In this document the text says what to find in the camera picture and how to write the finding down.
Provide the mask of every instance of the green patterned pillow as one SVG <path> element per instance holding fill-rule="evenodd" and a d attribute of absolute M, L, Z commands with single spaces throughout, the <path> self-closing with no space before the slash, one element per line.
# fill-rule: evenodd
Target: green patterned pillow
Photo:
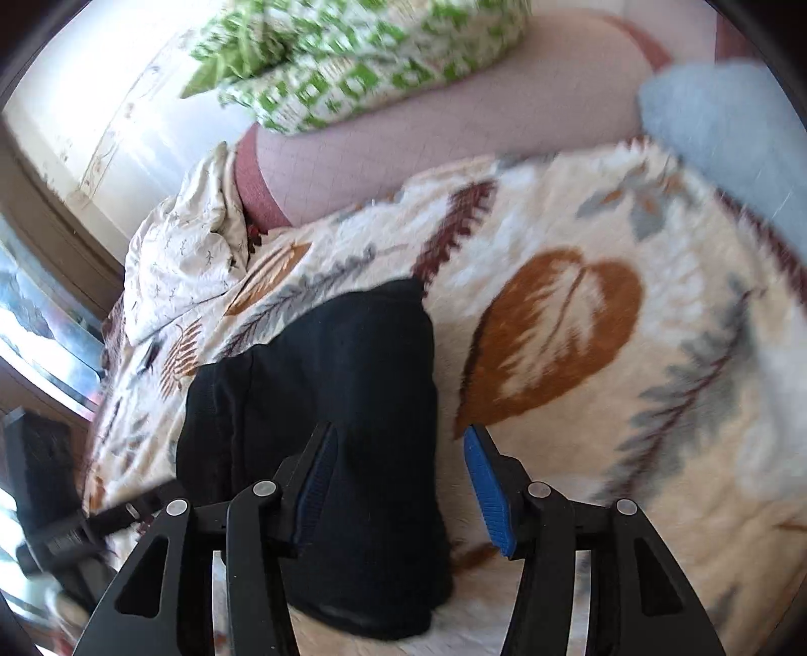
<path fill-rule="evenodd" d="M 490 65 L 529 14 L 528 0 L 230 0 L 182 97 L 219 87 L 275 132 L 323 128 Z"/>

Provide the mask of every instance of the pink pillow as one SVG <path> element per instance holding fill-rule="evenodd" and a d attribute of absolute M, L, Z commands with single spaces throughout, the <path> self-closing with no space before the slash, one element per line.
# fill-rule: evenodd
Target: pink pillow
<path fill-rule="evenodd" d="M 640 85 L 667 63 L 635 26 L 587 11 L 533 17 L 499 64 L 443 89 L 318 132 L 253 128 L 236 182 L 262 232 L 394 192 L 432 166 L 488 153 L 530 155 L 633 137 Z"/>

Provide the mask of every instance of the gray-blue cloth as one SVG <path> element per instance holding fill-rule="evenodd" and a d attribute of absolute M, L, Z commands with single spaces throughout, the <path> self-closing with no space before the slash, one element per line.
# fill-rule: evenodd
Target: gray-blue cloth
<path fill-rule="evenodd" d="M 645 131 L 768 219 L 807 261 L 807 131 L 766 66 L 672 66 L 639 91 Z"/>

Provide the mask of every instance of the blanket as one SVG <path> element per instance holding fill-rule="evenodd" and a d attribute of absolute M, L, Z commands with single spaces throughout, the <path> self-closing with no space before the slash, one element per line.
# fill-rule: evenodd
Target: blanket
<path fill-rule="evenodd" d="M 182 97 L 219 87 L 273 132 L 316 130 L 492 64 L 531 13 L 526 0 L 227 0 Z"/>
<path fill-rule="evenodd" d="M 423 282 L 434 325 L 454 596 L 424 636 L 385 645 L 295 614 L 301 653 L 499 653 L 521 565 L 491 547 L 465 472 L 461 430 L 481 422 L 568 498 L 636 499 L 727 653 L 753 654 L 807 565 L 804 270 L 649 141 L 459 162 L 395 198 L 270 232 L 238 284 L 123 347 L 94 422 L 89 508 L 174 475 L 198 366 L 268 343 L 327 299 L 408 275 Z M 134 539 L 116 542 L 119 557 Z"/>

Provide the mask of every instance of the heart-shaped leaf print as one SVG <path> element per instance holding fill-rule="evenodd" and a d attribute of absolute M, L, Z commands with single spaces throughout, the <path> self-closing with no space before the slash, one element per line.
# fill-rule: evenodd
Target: heart-shaped leaf print
<path fill-rule="evenodd" d="M 477 326 L 455 435 L 553 401 L 610 364 L 628 342 L 642 283 L 626 263 L 586 264 L 576 249 L 536 255 Z"/>

